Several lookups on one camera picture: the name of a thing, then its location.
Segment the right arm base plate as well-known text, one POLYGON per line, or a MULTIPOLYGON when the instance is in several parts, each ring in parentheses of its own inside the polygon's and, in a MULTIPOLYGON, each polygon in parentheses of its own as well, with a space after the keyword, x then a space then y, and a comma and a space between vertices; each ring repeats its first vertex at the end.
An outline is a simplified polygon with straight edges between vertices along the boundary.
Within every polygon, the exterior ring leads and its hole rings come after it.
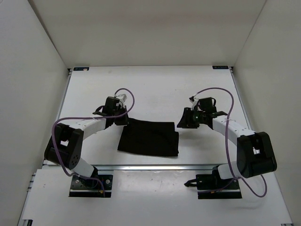
POLYGON ((221 179, 216 169, 211 174, 197 174, 184 183, 186 187, 196 187, 199 200, 242 199, 236 179, 221 179))

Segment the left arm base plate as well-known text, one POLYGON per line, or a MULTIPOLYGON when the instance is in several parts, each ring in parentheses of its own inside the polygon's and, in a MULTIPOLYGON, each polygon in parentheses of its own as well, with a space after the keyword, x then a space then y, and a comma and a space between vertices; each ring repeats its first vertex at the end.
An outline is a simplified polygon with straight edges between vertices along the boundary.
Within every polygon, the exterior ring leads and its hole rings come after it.
POLYGON ((113 184, 113 175, 98 175, 101 185, 95 180, 84 180, 77 176, 73 176, 70 185, 70 197, 89 197, 89 198, 111 198, 111 190, 113 184))

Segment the black skirt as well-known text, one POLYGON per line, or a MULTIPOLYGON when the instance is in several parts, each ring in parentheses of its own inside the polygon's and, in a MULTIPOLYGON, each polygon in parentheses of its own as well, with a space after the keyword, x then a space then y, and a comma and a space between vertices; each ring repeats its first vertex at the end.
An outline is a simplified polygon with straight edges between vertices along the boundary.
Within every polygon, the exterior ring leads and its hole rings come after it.
POLYGON ((118 151, 156 157, 178 157, 179 133, 174 122, 130 118, 123 127, 118 151))

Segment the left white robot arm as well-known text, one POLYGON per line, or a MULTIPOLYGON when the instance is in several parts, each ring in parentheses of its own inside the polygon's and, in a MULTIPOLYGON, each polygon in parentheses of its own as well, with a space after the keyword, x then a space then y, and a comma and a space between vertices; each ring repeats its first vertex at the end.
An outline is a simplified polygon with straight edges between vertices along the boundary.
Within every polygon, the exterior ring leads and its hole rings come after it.
POLYGON ((49 140, 44 158, 82 176, 81 180, 87 187, 96 186, 98 183, 96 168, 81 158, 83 141, 113 124, 127 125, 126 98, 125 94, 107 97, 105 105, 98 107, 90 119, 80 120, 73 125, 63 123, 55 125, 55 142, 52 138, 49 140))

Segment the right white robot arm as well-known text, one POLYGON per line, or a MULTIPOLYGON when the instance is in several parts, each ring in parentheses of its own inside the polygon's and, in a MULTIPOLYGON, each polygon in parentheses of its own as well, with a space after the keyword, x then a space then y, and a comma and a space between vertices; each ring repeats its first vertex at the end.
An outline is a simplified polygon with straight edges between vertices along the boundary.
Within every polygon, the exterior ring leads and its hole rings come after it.
POLYGON ((211 176, 215 188, 223 188, 230 178, 251 178, 276 171, 277 161, 266 132, 255 132, 228 119, 227 113, 217 111, 212 97, 190 97, 189 100, 192 106, 184 108, 178 128, 197 129, 204 124, 237 147, 236 160, 217 166, 217 173, 211 176))

